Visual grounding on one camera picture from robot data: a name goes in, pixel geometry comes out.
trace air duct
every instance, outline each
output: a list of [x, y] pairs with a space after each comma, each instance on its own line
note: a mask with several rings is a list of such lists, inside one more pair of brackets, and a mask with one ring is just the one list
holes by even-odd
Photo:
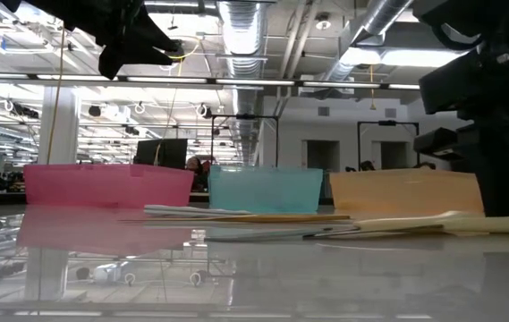
[[145, 1], [148, 13], [218, 16], [214, 1]]
[[[266, 5], [252, 2], [220, 2], [218, 11], [224, 22], [223, 39], [228, 59], [228, 71], [233, 78], [257, 79], [262, 74], [262, 61], [249, 56], [259, 55], [266, 27]], [[262, 93], [253, 89], [233, 89], [233, 109], [236, 114], [261, 114]], [[237, 121], [244, 164], [252, 164], [259, 130], [258, 121]]]
[[[355, 44], [368, 41], [368, 38], [384, 35], [391, 25], [407, 9], [413, 0], [371, 0], [367, 11], [357, 17], [344, 28], [340, 36], [340, 54], [327, 73], [322, 77], [323, 81], [345, 81], [352, 72], [355, 64], [350, 61], [355, 50]], [[370, 45], [382, 45], [384, 37], [378, 38], [381, 43], [375, 41]]]

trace glossy table surface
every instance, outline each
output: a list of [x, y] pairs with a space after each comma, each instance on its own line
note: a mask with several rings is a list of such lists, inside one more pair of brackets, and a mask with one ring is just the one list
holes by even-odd
[[0, 217], [12, 270], [0, 270], [0, 321], [509, 321], [509, 235], [205, 243], [255, 229], [13, 212]]

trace pink plastic bin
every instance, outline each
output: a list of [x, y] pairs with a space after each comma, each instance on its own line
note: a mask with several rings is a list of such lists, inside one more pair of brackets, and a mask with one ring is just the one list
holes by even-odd
[[31, 205], [143, 208], [188, 206], [194, 175], [151, 165], [26, 165]]

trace computer monitor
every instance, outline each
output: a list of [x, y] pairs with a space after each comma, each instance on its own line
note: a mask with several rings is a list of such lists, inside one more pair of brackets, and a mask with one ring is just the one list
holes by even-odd
[[174, 169], [184, 169], [186, 166], [187, 139], [144, 140], [137, 145], [137, 156], [134, 163], [139, 165], [154, 165], [158, 149], [158, 165]]

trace teal plastic bin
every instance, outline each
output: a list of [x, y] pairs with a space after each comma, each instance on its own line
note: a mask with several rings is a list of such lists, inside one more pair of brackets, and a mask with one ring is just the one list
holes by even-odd
[[213, 166], [210, 207], [261, 214], [314, 214], [323, 171], [319, 169]]

